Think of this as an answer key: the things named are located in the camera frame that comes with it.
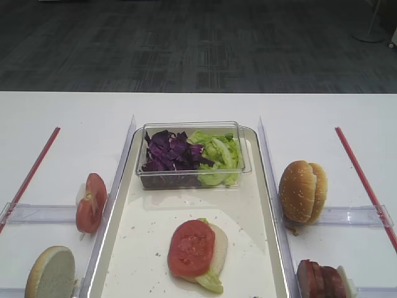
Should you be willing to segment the clear long divider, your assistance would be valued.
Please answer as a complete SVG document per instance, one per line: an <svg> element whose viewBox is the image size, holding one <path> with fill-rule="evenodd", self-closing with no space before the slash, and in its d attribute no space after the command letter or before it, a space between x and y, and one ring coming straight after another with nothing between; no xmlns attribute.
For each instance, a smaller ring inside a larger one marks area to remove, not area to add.
<svg viewBox="0 0 397 298"><path fill-rule="evenodd" d="M278 186L276 183L277 180L275 179L272 157L268 145L268 138L261 117L259 118L258 123L258 133L261 146L262 163L267 183L267 192L269 194L272 221L277 239L277 249L282 269L284 288L287 297L301 297L300 288L296 277L296 270L293 265L290 245L288 242L288 230L285 227L282 206L279 200Z"/></svg>
<svg viewBox="0 0 397 298"><path fill-rule="evenodd" d="M133 117L128 128L110 194L103 211L102 222L97 231L91 257L87 264L87 270L81 280L80 288L75 295L76 297L100 297L102 295L115 237L117 236L117 225L120 221L121 209L123 207L123 204L118 202L118 194L122 186L123 174L128 162L135 130L136 122Z"/></svg>

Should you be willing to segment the right red strip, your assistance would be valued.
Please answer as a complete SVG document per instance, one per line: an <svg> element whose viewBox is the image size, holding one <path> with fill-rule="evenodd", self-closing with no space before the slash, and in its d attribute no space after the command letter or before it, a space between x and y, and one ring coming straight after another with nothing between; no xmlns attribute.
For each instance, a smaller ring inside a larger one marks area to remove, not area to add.
<svg viewBox="0 0 397 298"><path fill-rule="evenodd" d="M356 159L354 152L351 149L349 142L347 141L342 129L340 127L336 127L335 131L336 131L337 136L339 137L353 167L355 168L357 175L358 175L364 189L367 192L368 197L371 200L372 205L374 205L375 209L377 210L378 216L382 221L385 232L388 235L388 238L389 238L391 244L393 245L393 248L396 250L396 234L395 234L393 227L391 225L391 220L386 216L386 212L381 207L381 204L378 201L378 199L377 199L365 173L363 172L358 160Z"/></svg>

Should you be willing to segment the green lettuce leaf on bun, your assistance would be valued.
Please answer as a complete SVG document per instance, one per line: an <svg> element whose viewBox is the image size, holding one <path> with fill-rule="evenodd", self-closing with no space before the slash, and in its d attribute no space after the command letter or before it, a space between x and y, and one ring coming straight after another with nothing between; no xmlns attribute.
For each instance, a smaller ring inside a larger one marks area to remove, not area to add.
<svg viewBox="0 0 397 298"><path fill-rule="evenodd" d="M215 224L210 223L207 219L200 218L215 233L215 244L213 249L213 258L208 271L195 278L195 281L209 291L222 294L223 285L219 275L224 267L225 259L228 251L228 237L226 233Z"/></svg>

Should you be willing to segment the clear rail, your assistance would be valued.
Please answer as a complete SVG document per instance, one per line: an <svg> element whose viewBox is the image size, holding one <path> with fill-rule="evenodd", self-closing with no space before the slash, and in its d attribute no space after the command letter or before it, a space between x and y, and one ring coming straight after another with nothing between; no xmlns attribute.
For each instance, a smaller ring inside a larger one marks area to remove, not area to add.
<svg viewBox="0 0 397 298"><path fill-rule="evenodd" d="M75 205L32 205L7 203L1 224L74 224Z"/></svg>
<svg viewBox="0 0 397 298"><path fill-rule="evenodd" d="M396 287L357 287L358 298L397 298Z"/></svg>
<svg viewBox="0 0 397 298"><path fill-rule="evenodd" d="M384 205L365 205L325 207L314 225L388 228L394 223Z"/></svg>

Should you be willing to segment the sesame bun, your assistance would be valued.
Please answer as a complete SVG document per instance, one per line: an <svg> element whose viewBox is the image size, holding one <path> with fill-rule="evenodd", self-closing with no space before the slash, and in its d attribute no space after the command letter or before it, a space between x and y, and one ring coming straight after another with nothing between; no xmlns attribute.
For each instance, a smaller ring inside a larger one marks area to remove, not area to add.
<svg viewBox="0 0 397 298"><path fill-rule="evenodd" d="M325 170L317 163L309 163L312 167L313 174L316 176L316 188L314 192L314 204L311 217L307 221L308 224L315 223L320 217L328 192L328 178Z"/></svg>
<svg viewBox="0 0 397 298"><path fill-rule="evenodd" d="M312 167L304 160L294 161L285 168L279 183L279 198L286 218L298 223L309 220L316 180Z"/></svg>

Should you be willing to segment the bottom bun slice on tray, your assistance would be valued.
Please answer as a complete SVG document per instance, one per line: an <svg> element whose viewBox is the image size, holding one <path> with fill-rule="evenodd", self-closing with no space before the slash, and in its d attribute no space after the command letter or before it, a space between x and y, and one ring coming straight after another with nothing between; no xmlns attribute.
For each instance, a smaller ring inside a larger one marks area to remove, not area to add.
<svg viewBox="0 0 397 298"><path fill-rule="evenodd" d="M228 237L220 227L206 219L188 220L171 238L167 263L173 276L222 293L219 275L227 251Z"/></svg>

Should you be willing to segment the green lettuce pieces in box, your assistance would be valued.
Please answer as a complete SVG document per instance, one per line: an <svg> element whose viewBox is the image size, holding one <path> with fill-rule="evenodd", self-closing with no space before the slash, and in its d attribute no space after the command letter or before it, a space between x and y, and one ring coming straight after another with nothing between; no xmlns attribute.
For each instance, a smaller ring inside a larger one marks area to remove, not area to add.
<svg viewBox="0 0 397 298"><path fill-rule="evenodd" d="M213 166L201 164L199 169L237 169L239 166L239 153L236 140L232 133L224 135L207 134L196 130L190 137L191 144L203 146L202 156L214 162ZM206 186L233 186L239 178L238 173L230 174L203 174L198 176L198 180Z"/></svg>

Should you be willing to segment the red strip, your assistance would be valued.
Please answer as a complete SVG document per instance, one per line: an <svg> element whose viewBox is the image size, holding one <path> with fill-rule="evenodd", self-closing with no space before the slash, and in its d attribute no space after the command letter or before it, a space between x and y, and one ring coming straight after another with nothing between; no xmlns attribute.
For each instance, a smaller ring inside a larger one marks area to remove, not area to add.
<svg viewBox="0 0 397 298"><path fill-rule="evenodd" d="M22 182L20 188L18 189L17 193L15 194L13 200L4 207L4 210L3 210L4 212L2 213L2 216L1 216L1 229L0 229L1 232L3 231L4 227L6 226L6 220L14 211L16 205L19 203L22 195L24 194L25 190L27 189L27 186L31 182L34 174L38 170L38 167L41 165L44 157L46 156L47 152L51 148L51 146L52 146L53 142L55 141L56 137L58 136L60 130L61 130L60 127L54 128L52 134L50 135L45 146L43 147L39 156L35 160L35 163L32 165L30 171L28 172L25 179L23 180L23 182Z"/></svg>
<svg viewBox="0 0 397 298"><path fill-rule="evenodd" d="M393 245L393 248L396 250L396 234L395 234L393 227L391 225L391 220L386 216L386 212L381 207L381 204L378 201L378 199L377 199L365 173L363 172L358 160L356 159L354 152L351 149L349 142L347 141L342 129L340 127L336 127L335 131L336 131L337 136L339 137L353 167L355 168L357 175L358 175L364 189L367 192L368 197L371 200L372 205L374 205L375 209L377 210L378 216L382 221L385 232L388 235L388 238L389 238L391 244Z"/></svg>

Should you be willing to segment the red meat patty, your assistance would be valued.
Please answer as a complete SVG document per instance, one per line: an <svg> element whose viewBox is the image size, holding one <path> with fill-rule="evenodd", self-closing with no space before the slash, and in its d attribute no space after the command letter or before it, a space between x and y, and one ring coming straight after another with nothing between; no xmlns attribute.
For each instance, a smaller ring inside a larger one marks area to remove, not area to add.
<svg viewBox="0 0 397 298"><path fill-rule="evenodd" d="M316 268L317 297L334 297L332 273L322 266Z"/></svg>
<svg viewBox="0 0 397 298"><path fill-rule="evenodd" d="M317 285L309 260L301 260L297 269L298 283L303 298L317 298Z"/></svg>
<svg viewBox="0 0 397 298"><path fill-rule="evenodd" d="M337 272L337 270L328 266L327 271L331 277L334 297L346 298L347 297L346 289L342 281L342 278Z"/></svg>

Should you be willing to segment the red tomato slice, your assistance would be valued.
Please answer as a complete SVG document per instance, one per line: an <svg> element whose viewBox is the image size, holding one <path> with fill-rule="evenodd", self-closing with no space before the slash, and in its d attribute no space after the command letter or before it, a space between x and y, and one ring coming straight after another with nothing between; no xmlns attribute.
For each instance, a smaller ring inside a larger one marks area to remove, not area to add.
<svg viewBox="0 0 397 298"><path fill-rule="evenodd" d="M215 232L203 220L188 220L177 227L169 247L167 264L176 277L205 274L214 254Z"/></svg>
<svg viewBox="0 0 397 298"><path fill-rule="evenodd" d="M86 181L84 197L76 211L76 227L82 233L95 233L102 220L107 200L103 179L97 173L90 173Z"/></svg>

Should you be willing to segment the left red strip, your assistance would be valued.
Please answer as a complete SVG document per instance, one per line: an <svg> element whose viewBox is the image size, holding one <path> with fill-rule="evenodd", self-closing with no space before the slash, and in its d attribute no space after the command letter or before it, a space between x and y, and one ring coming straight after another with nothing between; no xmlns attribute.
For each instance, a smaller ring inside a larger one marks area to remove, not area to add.
<svg viewBox="0 0 397 298"><path fill-rule="evenodd" d="M43 147L39 156L35 160L35 163L32 165L30 171L28 172L25 179L23 180L23 182L22 182L20 188L18 189L17 193L15 194L13 200L4 207L4 210L3 210L4 212L2 213L2 216L1 216L1 229L0 229L1 232L3 231L4 227L6 226L6 220L14 211L16 205L19 203L22 195L24 194L25 190L27 189L27 186L31 182L34 174L38 170L38 167L41 165L44 157L46 156L47 152L51 148L51 146L52 146L53 142L55 141L56 137L58 136L60 130L61 130L60 127L54 128L52 134L50 135L45 146Z"/></svg>

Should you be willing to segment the white patty stand block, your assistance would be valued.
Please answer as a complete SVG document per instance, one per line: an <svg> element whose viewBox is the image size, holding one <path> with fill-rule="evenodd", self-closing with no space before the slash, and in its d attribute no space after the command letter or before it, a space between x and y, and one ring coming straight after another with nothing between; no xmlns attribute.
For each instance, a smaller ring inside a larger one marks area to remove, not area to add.
<svg viewBox="0 0 397 298"><path fill-rule="evenodd" d="M344 283L344 287L346 290L346 297L347 298L357 298L356 286L354 285L353 280L349 279L347 277L344 267L339 265L337 267L337 272L339 273L339 275Z"/></svg>

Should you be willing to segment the white tomato stand block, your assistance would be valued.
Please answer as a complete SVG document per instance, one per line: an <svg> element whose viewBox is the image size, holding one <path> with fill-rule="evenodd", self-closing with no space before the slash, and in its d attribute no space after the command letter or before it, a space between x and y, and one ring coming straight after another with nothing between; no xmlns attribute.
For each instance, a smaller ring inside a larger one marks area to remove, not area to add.
<svg viewBox="0 0 397 298"><path fill-rule="evenodd" d="M76 206L79 205L81 199L84 198L86 192L86 184L82 183L78 189L78 193L76 195Z"/></svg>

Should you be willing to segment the white caster wheel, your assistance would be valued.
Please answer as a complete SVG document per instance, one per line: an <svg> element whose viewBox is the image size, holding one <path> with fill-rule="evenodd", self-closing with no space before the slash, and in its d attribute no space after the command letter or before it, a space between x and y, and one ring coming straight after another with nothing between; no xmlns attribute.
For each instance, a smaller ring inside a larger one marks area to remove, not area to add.
<svg viewBox="0 0 397 298"><path fill-rule="evenodd" d="M396 44L393 43L392 41L388 42L387 45L388 45L388 48L390 48L390 49L396 49Z"/></svg>

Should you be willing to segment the grey round stand base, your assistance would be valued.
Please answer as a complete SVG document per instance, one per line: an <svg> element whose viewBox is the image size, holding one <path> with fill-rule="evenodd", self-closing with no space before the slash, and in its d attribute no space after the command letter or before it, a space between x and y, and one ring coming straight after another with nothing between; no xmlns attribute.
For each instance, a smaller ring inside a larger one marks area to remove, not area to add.
<svg viewBox="0 0 397 298"><path fill-rule="evenodd" d="M378 27L375 27L375 21L377 19L381 2L382 0L376 1L368 28L365 30L355 31L350 34L353 39L363 43L382 43L384 41L384 36L381 30Z"/></svg>

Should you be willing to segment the clear rail upper right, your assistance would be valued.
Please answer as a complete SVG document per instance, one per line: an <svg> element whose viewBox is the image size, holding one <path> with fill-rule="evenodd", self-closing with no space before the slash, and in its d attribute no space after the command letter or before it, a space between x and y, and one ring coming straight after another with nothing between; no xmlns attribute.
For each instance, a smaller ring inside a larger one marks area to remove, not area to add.
<svg viewBox="0 0 397 298"><path fill-rule="evenodd" d="M325 207L314 225L388 228L394 223L384 205L365 205Z"/></svg>

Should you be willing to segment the clear rail lower right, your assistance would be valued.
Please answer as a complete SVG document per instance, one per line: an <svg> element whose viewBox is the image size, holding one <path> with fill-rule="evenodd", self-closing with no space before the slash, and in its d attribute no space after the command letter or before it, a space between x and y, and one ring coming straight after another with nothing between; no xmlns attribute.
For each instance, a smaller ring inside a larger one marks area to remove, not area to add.
<svg viewBox="0 0 397 298"><path fill-rule="evenodd" d="M397 298L396 287L357 287L358 298Z"/></svg>

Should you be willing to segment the sesame bun top rear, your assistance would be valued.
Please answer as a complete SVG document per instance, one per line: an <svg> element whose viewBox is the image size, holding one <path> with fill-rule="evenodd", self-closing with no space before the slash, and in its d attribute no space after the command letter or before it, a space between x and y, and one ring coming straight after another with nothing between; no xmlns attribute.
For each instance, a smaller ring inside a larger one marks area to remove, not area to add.
<svg viewBox="0 0 397 298"><path fill-rule="evenodd" d="M316 188L314 192L314 204L311 217L307 221L308 224L315 223L320 217L328 192L328 178L325 170L317 163L309 163L312 167L313 174L316 176Z"/></svg>

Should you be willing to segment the clear rail upper left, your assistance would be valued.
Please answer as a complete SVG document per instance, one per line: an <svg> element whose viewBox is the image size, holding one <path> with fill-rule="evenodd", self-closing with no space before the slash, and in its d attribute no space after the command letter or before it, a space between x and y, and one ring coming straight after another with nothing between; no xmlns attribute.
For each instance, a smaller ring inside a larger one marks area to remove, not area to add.
<svg viewBox="0 0 397 298"><path fill-rule="evenodd" d="M32 205L7 203L1 224L74 224L75 205Z"/></svg>

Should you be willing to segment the right clear long divider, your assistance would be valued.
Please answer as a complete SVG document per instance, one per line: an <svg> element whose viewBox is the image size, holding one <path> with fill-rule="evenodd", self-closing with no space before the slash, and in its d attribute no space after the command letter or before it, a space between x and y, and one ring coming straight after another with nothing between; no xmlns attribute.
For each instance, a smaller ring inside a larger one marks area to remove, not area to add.
<svg viewBox="0 0 397 298"><path fill-rule="evenodd" d="M262 163L267 183L267 192L269 194L272 221L277 239L277 249L282 269L284 288L287 297L301 297L300 288L296 277L296 270L293 265L290 245L288 242L288 230L285 227L282 206L279 200L278 186L276 183L277 180L275 179L272 157L268 145L268 138L261 117L259 118L258 123L258 133L261 146Z"/></svg>

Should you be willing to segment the white rectangular tray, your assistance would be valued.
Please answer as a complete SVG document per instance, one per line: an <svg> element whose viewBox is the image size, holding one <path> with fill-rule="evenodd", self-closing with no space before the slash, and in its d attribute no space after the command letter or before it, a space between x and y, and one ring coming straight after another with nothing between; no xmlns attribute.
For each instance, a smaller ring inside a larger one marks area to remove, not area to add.
<svg viewBox="0 0 397 298"><path fill-rule="evenodd" d="M205 218L228 237L220 280L224 297L288 297L257 134L243 128L251 172L237 186L149 191L135 165L142 129L129 134L123 176L109 199L111 218L96 243L86 297L213 297L198 284L173 277L167 266L172 234L187 220Z"/></svg>

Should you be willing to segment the front red meat patty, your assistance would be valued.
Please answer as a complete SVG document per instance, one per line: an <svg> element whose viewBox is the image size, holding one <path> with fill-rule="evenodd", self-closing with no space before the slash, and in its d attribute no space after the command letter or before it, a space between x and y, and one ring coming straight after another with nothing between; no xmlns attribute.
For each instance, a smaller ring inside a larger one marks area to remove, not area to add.
<svg viewBox="0 0 397 298"><path fill-rule="evenodd" d="M309 260L301 260L297 269L298 283L303 298L317 298L317 285Z"/></svg>

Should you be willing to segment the shredded purple cabbage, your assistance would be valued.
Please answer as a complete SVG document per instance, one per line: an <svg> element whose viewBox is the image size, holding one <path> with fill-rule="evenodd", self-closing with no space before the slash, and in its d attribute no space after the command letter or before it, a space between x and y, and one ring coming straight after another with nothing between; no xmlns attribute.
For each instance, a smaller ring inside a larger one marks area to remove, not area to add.
<svg viewBox="0 0 397 298"><path fill-rule="evenodd" d="M185 132L162 130L151 137L146 133L145 141L146 162L140 168L140 172L145 174L141 177L145 189L197 187L199 181L196 175L175 172L198 170L200 165L214 165L212 160L202 156L203 145L190 144ZM173 174L159 174L160 171L172 171Z"/></svg>

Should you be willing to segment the left clear long divider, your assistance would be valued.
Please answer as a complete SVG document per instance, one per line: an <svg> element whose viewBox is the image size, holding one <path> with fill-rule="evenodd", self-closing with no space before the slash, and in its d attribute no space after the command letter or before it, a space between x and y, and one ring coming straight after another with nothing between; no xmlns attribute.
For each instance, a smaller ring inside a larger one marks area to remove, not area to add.
<svg viewBox="0 0 397 298"><path fill-rule="evenodd" d="M118 194L122 186L123 174L128 162L135 130L136 122L133 117L128 128L110 194L103 211L102 222L97 231L91 257L87 264L87 270L81 280L80 288L75 295L76 297L100 297L102 295L115 237L117 236L117 225L120 221L121 209L123 207L123 204L118 202Z"/></svg>

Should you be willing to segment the clear plastic salad box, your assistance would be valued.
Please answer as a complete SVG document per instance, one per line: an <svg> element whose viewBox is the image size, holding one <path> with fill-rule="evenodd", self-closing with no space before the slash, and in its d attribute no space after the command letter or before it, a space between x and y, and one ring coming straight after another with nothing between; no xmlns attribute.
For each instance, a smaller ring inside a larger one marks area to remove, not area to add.
<svg viewBox="0 0 397 298"><path fill-rule="evenodd" d="M248 148L247 141L245 139L243 127L240 126L235 121L220 121L220 122L178 122L178 123L158 123L158 124L146 124L141 129L141 142L140 149L137 155L135 173L140 178L145 174L140 172L140 168L143 163L146 162L146 149L147 144L145 141L145 134L147 133L150 137L155 133L160 132L162 130L168 130L173 133L182 133L185 132L189 137L196 131L199 130L203 133L207 134L217 134L224 135L226 133L232 133L234 135L234 139L237 143L237 149L239 153L239 166L237 169L217 169L217 170L192 170L192 171L176 171L175 174L193 174L196 175L197 179L199 175L203 174L230 174L230 173L238 173L239 178L235 185L233 186L225 186L224 184L220 184L217 186L206 186L203 185L199 179L199 185L197 187L182 187L175 189L188 189L188 188L210 188L210 187L236 187L243 177L244 174L251 172L251 162L248 157ZM170 175L173 174L172 171L163 171L159 172L159 174Z"/></svg>

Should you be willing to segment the sesame bun top front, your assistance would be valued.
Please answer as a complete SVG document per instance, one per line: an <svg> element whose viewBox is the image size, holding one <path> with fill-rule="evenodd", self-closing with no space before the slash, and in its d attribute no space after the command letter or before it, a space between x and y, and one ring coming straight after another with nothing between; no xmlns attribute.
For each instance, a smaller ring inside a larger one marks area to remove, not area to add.
<svg viewBox="0 0 397 298"><path fill-rule="evenodd" d="M312 167L304 160L294 161L285 168L279 183L279 198L286 218L298 223L309 220L316 180Z"/></svg>

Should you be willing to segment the upright bun half left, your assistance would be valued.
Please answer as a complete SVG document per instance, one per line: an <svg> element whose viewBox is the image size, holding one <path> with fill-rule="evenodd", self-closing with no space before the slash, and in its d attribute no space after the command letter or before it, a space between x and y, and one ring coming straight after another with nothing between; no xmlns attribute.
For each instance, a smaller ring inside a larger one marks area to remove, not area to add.
<svg viewBox="0 0 397 298"><path fill-rule="evenodd" d="M54 298L72 296L74 289L75 260L65 246L47 248L30 270L24 297Z"/></svg>

